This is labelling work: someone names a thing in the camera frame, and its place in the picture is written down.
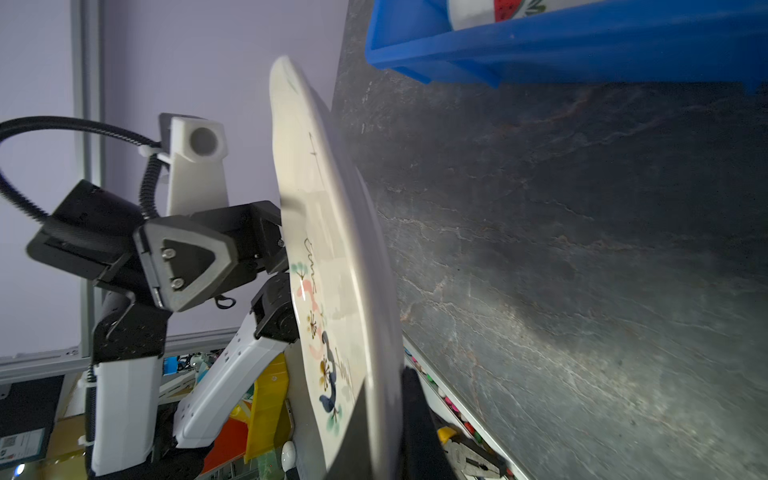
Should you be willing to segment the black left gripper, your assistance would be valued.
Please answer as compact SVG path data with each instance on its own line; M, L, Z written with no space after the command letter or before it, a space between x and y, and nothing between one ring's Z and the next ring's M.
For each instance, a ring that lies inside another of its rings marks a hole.
M272 202L207 211L206 225L210 228L169 216L150 219L134 232L159 308L184 312L252 282L263 271L287 270L280 210Z

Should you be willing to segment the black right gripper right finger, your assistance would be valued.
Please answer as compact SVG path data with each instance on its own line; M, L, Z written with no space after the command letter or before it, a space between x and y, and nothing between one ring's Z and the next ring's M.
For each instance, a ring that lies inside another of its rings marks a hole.
M417 372L405 368L401 374L403 433L401 478L410 480L455 480L456 475L439 442Z

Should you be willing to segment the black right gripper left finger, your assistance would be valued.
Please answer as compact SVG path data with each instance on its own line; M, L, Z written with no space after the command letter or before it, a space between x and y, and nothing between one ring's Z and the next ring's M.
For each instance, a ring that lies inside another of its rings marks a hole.
M328 469L327 480L373 479L368 410L367 384L364 383L338 454Z

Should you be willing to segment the cream floral plate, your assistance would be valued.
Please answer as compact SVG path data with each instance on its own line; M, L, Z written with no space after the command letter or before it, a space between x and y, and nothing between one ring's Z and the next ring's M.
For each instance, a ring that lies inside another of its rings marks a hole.
M269 80L273 159L303 369L327 475L364 383L373 479L397 475L402 333L367 187L330 111L288 57Z

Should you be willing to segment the white watermelon plate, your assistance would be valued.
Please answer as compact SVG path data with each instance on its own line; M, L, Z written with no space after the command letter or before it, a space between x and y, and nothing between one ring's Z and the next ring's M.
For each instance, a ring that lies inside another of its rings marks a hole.
M463 30L579 7L599 0L448 0L451 27Z

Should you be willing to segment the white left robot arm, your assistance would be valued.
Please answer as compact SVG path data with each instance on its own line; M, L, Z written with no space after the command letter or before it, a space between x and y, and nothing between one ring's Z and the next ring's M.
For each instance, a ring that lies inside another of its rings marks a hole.
M231 205L221 124L164 113L162 137L92 120L32 116L1 136L68 130L134 145L147 166L137 203L79 182L46 212L10 182L2 197L37 221L28 255L91 281L105 293L85 383L85 461L92 479L198 477L230 412L299 337L281 217L268 201ZM240 329L191 394L160 402L170 317L268 278Z

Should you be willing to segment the blue plastic bin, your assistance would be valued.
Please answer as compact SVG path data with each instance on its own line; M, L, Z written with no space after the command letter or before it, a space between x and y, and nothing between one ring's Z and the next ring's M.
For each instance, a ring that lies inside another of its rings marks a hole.
M599 1L454 30L447 1L378 1L365 56L422 83L767 81L763 1Z

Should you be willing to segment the yellow black pliers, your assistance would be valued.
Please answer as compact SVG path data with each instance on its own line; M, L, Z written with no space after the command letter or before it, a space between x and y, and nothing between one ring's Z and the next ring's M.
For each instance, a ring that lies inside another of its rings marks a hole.
M507 468L502 460L482 450L452 426L439 427L437 435L451 467L459 477L506 478Z

